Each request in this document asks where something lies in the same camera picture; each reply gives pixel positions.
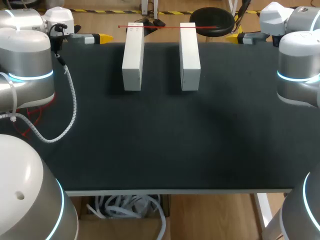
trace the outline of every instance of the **white spiral cable wrap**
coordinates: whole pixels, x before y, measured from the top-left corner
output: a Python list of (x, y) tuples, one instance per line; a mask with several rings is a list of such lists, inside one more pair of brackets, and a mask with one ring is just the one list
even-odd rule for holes
[[(75, 119), (76, 119), (77, 99), (76, 99), (76, 92), (75, 92), (74, 84), (72, 82), (71, 74), (69, 72), (67, 65), (64, 65), (63, 68), (65, 70), (64, 74), (66, 74), (66, 76), (68, 78), (70, 89), (71, 89), (72, 100), (73, 100), (73, 113), (72, 113), (72, 118), (71, 118), (69, 125), (59, 136), (57, 136), (56, 138), (51, 139), (51, 140), (44, 138), (28, 118), (26, 118), (24, 115), (22, 115), (20, 113), (15, 113), (15, 116), (22, 119), (29, 126), (29, 128), (35, 133), (35, 135), (42, 142), (44, 142), (46, 144), (52, 144), (52, 143), (55, 143), (55, 142), (59, 141), (60, 139), (62, 139), (66, 135), (66, 133), (70, 130), (70, 128), (72, 127), (72, 125), (74, 124)], [(10, 117), (12, 117), (12, 116), (11, 116), (11, 114), (8, 114), (8, 113), (0, 115), (0, 119), (10, 118)]]
[[(155, 200), (153, 197), (149, 195), (113, 195), (110, 196), (105, 204), (104, 204), (104, 211), (107, 215), (103, 215), (101, 213), (100, 208), (103, 207), (105, 196), (95, 196), (94, 197), (94, 208), (87, 204), (87, 208), (93, 212), (98, 218), (100, 219), (122, 219), (122, 218), (137, 218), (141, 219), (144, 218), (150, 204), (153, 203), (156, 208), (154, 211), (159, 210), (160, 217), (161, 217), (161, 230), (156, 238), (156, 240), (161, 240), (165, 234), (167, 223), (164, 211), (161, 207), (160, 202), (160, 195), (158, 195), (158, 201)], [(140, 201), (143, 203), (143, 208), (137, 212), (132, 210), (133, 206), (136, 202)]]

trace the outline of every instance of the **yellow black hazard tape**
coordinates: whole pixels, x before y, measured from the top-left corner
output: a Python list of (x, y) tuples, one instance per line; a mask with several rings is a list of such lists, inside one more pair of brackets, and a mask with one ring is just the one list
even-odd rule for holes
[[(74, 13), (94, 13), (94, 14), (141, 14), (140, 10), (87, 10), (87, 9), (78, 9), (78, 8), (68, 8), (71, 12)], [(39, 12), (45, 12), (46, 9), (37, 9)], [(158, 15), (191, 15), (194, 11), (159, 11)], [(257, 14), (260, 15), (261, 11), (246, 11), (248, 14)]]

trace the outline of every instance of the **white table leg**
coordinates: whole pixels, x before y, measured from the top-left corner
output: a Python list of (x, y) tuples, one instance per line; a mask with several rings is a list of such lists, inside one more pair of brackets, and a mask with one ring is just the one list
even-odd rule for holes
[(158, 0), (153, 0), (153, 6), (154, 6), (154, 19), (158, 19)]
[(238, 0), (234, 0), (233, 8), (232, 8), (232, 16), (236, 15), (237, 6), (238, 6)]
[(229, 0), (229, 7), (230, 7), (230, 11), (232, 12), (234, 5), (232, 4), (232, 0)]
[(272, 220), (268, 196), (266, 193), (255, 193), (254, 200), (259, 215), (261, 229), (263, 231)]
[(262, 240), (275, 240), (281, 234), (281, 228), (280, 228), (281, 209), (282, 208), (279, 209), (279, 211), (275, 214), (275, 216), (272, 218), (272, 220), (269, 222), (266, 228), (262, 231)]
[(142, 15), (148, 14), (148, 0), (141, 0)]

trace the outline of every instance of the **round stool seat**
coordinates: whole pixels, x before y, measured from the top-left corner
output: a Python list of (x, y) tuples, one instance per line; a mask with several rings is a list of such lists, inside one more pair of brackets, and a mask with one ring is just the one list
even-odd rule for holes
[(195, 23), (196, 32), (206, 37), (221, 37), (231, 33), (235, 27), (235, 19), (232, 14), (222, 8), (204, 7), (194, 11), (190, 16), (190, 23)]

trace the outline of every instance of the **floor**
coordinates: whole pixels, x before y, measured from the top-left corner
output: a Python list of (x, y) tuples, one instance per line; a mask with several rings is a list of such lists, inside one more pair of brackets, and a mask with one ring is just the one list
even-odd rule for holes
[[(250, 10), (261, 10), (271, 0), (252, 0)], [(286, 7), (310, 6), (309, 0), (279, 0)], [(139, 0), (65, 0), (65, 7), (86, 10), (138, 10)], [(320, 6), (320, 0), (313, 4)], [(202, 7), (219, 7), (228, 10), (228, 0), (159, 0), (159, 11), (194, 11)], [(126, 25), (141, 19), (139, 14), (73, 14), (75, 24), (81, 25), (81, 33), (104, 33), (114, 37), (114, 42), (125, 42), (126, 32), (118, 25)], [(189, 15), (160, 15), (167, 26), (188, 22)], [(259, 18), (246, 14), (242, 21), (244, 32), (258, 31)], [(145, 38), (146, 42), (178, 42), (179, 31), (159, 29)], [(199, 42), (205, 42), (198, 35)], [(226, 42), (225, 37), (211, 38), (212, 42)], [(268, 195), (272, 213), (283, 203), (282, 193)], [(160, 229), (160, 220), (83, 219), (79, 223), (79, 240), (152, 240)], [(167, 218), (165, 240), (257, 240), (261, 229), (257, 222), (256, 207), (250, 194), (172, 195), (171, 214)]]

